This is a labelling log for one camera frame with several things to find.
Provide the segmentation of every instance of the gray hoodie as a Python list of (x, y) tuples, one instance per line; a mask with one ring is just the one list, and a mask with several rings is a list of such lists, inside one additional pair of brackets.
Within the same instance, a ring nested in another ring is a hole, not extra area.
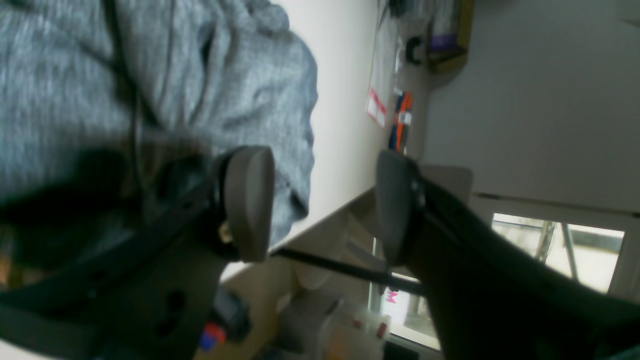
[(266, 0), (0, 0), (0, 237), (86, 256), (144, 223), (120, 201), (169, 161), (259, 144), (273, 244), (308, 212), (316, 77)]

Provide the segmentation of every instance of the black metal bar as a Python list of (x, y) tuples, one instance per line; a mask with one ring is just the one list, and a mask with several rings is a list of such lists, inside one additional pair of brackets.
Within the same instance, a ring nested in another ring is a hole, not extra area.
[(571, 231), (569, 225), (561, 223), (562, 234), (564, 237), (564, 246), (566, 247), (566, 255), (569, 258), (569, 268), (571, 269), (571, 277), (573, 280), (578, 280), (578, 266), (575, 263), (575, 254), (573, 252), (573, 238), (571, 237)]
[(378, 284), (387, 285), (390, 288), (405, 291), (411, 294), (426, 296), (423, 285), (419, 282), (398, 279), (397, 277), (382, 272), (373, 272), (357, 266), (339, 263), (337, 261), (320, 258), (319, 256), (305, 254), (289, 249), (280, 249), (273, 254), (274, 256), (283, 256), (306, 264), (318, 266), (341, 274), (357, 277), (359, 279), (376, 282)]

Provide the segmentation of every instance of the blue object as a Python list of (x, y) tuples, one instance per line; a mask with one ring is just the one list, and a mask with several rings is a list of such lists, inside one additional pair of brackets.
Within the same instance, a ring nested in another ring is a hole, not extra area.
[(218, 343), (218, 339), (216, 339), (213, 335), (204, 332), (202, 337), (200, 338), (200, 348), (204, 351), (211, 351), (211, 349), (216, 346)]

